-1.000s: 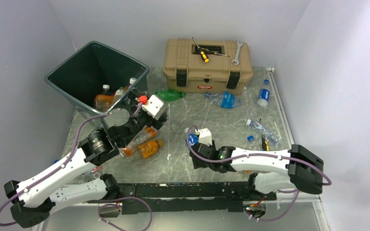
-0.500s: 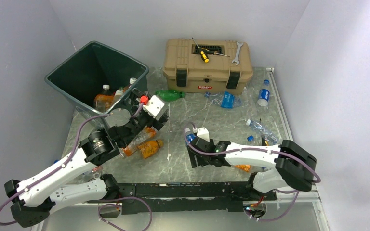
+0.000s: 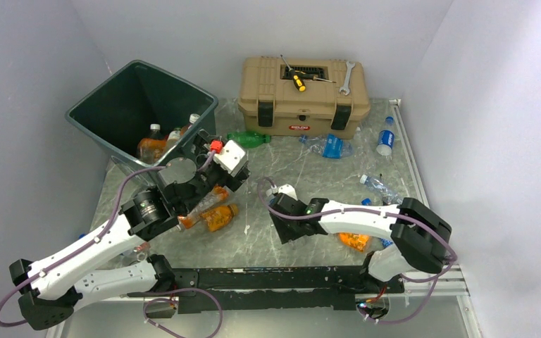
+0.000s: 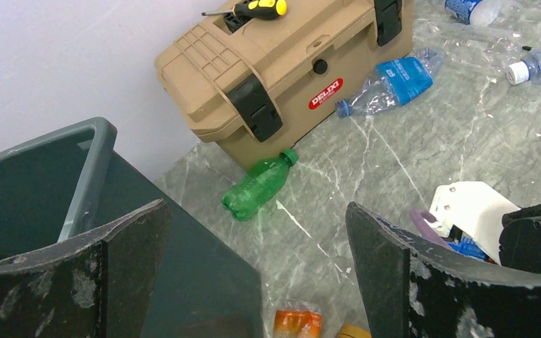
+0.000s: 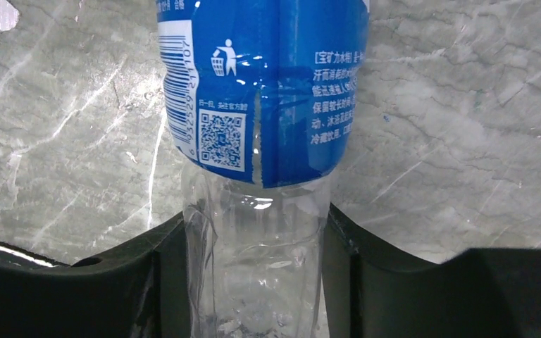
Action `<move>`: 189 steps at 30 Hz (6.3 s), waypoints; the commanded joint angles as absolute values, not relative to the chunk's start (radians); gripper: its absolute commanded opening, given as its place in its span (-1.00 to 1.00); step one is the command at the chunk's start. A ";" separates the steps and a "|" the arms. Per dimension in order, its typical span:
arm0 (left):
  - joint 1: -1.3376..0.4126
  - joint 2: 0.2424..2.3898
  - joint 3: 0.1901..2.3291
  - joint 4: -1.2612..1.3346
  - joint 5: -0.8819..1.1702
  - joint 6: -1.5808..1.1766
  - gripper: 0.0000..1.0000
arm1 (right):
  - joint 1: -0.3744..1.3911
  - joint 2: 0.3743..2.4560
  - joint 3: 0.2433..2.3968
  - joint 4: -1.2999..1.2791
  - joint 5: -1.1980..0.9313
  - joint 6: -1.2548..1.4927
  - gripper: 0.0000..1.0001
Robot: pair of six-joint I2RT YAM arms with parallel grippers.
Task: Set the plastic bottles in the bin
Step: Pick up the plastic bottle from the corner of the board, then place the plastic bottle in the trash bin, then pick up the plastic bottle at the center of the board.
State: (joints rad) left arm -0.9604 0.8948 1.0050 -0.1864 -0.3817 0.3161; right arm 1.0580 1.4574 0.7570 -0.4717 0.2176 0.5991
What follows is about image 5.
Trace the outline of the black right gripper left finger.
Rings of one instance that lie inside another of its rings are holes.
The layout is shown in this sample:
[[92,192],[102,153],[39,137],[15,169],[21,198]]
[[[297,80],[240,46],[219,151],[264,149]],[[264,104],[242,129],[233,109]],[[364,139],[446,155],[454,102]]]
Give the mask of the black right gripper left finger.
[[0,242],[0,337],[188,337],[176,215],[72,265]]

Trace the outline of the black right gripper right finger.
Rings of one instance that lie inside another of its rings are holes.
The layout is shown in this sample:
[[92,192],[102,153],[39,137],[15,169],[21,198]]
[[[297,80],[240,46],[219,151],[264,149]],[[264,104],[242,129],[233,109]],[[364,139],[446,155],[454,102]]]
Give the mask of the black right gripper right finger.
[[541,337],[541,249],[432,263],[332,206],[322,271],[331,337]]

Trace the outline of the blue label water bottle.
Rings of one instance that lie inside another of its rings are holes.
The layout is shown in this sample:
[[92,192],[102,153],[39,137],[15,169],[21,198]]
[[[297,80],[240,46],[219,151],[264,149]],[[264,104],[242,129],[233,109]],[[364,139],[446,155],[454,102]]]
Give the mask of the blue label water bottle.
[[313,337],[368,1],[157,1],[191,337]]

